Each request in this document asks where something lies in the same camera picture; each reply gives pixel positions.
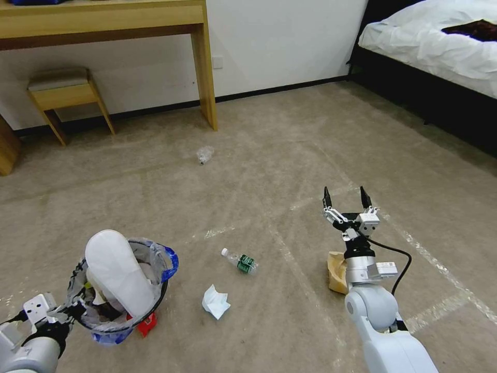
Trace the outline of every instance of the dark blanket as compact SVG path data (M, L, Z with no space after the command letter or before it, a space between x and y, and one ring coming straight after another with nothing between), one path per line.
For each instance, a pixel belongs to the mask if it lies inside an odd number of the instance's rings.
M497 25L479 20L459 26L443 28L446 34L461 34L479 41L497 41Z

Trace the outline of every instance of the white container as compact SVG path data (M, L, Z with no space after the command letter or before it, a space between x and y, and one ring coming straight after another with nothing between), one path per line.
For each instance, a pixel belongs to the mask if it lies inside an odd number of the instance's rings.
M152 285L121 233L111 229L98 232L86 244L85 257L104 295L110 292L132 317L152 309Z

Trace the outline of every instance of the beige carpet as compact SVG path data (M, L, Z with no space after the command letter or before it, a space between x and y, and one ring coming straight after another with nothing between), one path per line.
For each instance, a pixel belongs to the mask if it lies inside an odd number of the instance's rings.
M343 296L327 289L323 187L342 211L364 185L381 208L379 241L409 251L400 310L440 372L497 366L497 162L353 83L218 104L219 132L198 109L25 139L0 179L0 319L38 292L64 299L87 240L104 228L174 248L180 269L143 340L102 348L76 325L60 372L363 372ZM211 145L200 166L195 153ZM260 262L244 276L228 247ZM380 260L404 264L376 250ZM232 304L200 304L215 284Z

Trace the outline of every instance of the wooden furniture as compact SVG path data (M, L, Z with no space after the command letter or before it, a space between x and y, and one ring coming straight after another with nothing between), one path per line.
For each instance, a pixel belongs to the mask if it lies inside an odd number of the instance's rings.
M7 122L0 117L0 175L8 175L21 150L21 142Z
M97 103L110 132L115 135L109 113L98 94L97 86L90 72L84 67L42 71L31 79L27 91L43 119L63 146L67 144L66 135L59 126L60 121L55 109L64 107Z
M217 131L206 0L71 0L38 6L0 0L0 50L176 34L191 34L200 108Z

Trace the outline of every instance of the bed frame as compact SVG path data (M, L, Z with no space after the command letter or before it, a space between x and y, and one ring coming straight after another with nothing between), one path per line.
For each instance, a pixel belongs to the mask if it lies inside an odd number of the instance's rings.
M488 126L494 126L497 100L358 45L365 26L422 0L369 0L350 57L349 79L407 106L425 124L435 124L480 149L497 155ZM352 74L354 67L362 72Z

